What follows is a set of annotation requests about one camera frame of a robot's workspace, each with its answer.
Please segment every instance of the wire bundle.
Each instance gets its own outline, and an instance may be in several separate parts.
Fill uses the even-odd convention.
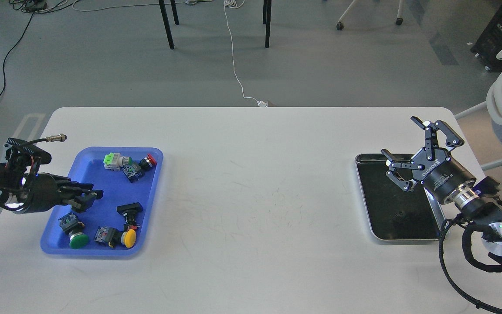
[[[63,10],[64,8],[70,7],[73,4],[69,4],[66,6],[69,0],[61,0],[58,4],[51,8],[46,8],[42,10],[31,11],[29,8],[32,8],[34,4],[34,0],[8,0],[8,3],[13,6],[13,10],[20,10],[25,13],[34,13],[34,14],[47,14],[51,12],[56,12],[59,10]]]
[[[224,0],[224,6],[231,8],[231,9],[239,9],[243,4],[245,3],[245,0],[242,0],[240,5],[237,5],[236,0]]]
[[[199,2],[213,2],[213,1],[214,0],[185,0],[185,4],[187,4],[187,6],[192,6],[192,5],[197,4]]]
[[[470,296],[470,294],[467,294],[466,291],[462,290],[459,286],[456,285],[456,283],[452,280],[450,274],[448,274],[447,267],[444,264],[444,239],[450,228],[454,225],[458,225],[466,229],[466,227],[462,225],[461,215],[458,215],[455,219],[445,219],[441,225],[441,234],[439,236],[439,262],[441,263],[441,269],[443,270],[444,276],[447,278],[448,283],[452,286],[452,288],[454,288],[454,290],[458,294],[460,294],[462,298],[465,298],[466,300],[468,300],[468,302],[474,304],[476,308],[483,308],[484,310],[492,313],[502,314],[501,308],[497,308],[489,304],[486,304],[474,298],[473,296]]]

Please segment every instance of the white table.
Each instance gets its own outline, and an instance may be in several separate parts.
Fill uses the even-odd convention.
[[[482,313],[446,281],[436,243],[370,234],[354,158],[415,153],[411,115],[461,134],[442,108],[59,109],[44,136],[68,140],[40,145],[53,156],[41,171],[66,175],[92,146],[163,151],[150,229],[130,259],[62,258],[40,249],[50,212],[2,213],[0,313]],[[469,145],[453,155],[484,177]],[[502,307],[502,274],[468,265],[453,230],[453,278]]]

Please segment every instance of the white cable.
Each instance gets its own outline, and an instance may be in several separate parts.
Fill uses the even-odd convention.
[[[245,3],[245,0],[242,0],[240,5],[237,5],[237,2],[235,0],[224,0],[224,7],[228,7],[231,9],[239,9],[243,4]]]
[[[65,4],[67,4],[67,2],[69,2],[69,0],[62,0],[61,2],[59,2],[58,4],[56,4],[55,6],[53,6],[52,8],[47,8],[47,9],[44,9],[44,10],[39,10],[38,12],[44,13],[44,12],[51,11],[51,10],[53,10],[55,8],[64,6]]]
[[[227,22],[227,13],[226,13],[226,6],[224,6],[224,15],[226,16],[226,25],[227,25],[227,31],[230,32],[230,41],[231,41],[231,63],[233,64],[234,66],[234,75],[235,75],[235,79],[237,80],[237,82],[239,83],[239,86],[241,86],[241,95],[243,95],[243,98],[247,98],[247,99],[255,99],[253,97],[246,97],[245,96],[245,93],[243,92],[243,85],[241,85],[241,82],[239,81],[239,78],[237,78],[237,74],[235,73],[235,60],[234,60],[234,38],[233,36],[231,36],[231,30],[230,30],[230,25],[229,23]]]
[[[192,5],[197,4],[199,2],[213,2],[213,1],[214,0],[185,0],[185,4],[187,4],[187,6],[192,6]]]

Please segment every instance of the table leg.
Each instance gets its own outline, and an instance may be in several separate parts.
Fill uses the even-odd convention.
[[[166,36],[168,36],[168,44],[170,45],[170,49],[173,49],[173,38],[172,31],[170,30],[170,22],[168,20],[168,14],[166,13],[166,5],[164,4],[164,0],[158,0],[160,5],[160,12],[162,12],[162,20],[164,21],[164,28],[166,29]]]
[[[267,0],[263,0],[263,24],[267,23]]]
[[[171,4],[172,4],[172,12],[173,12],[173,22],[176,24],[176,25],[179,25],[180,24],[180,20],[177,18],[177,7],[176,7],[176,2],[175,0],[170,0]]]
[[[272,0],[267,1],[267,34],[265,36],[265,48],[268,48],[271,41],[271,6]]]

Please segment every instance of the power adapter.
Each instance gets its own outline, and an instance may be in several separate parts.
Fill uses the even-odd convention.
[[[26,4],[24,6],[24,11],[26,12],[37,12],[47,8],[46,0],[32,0],[32,4]]]

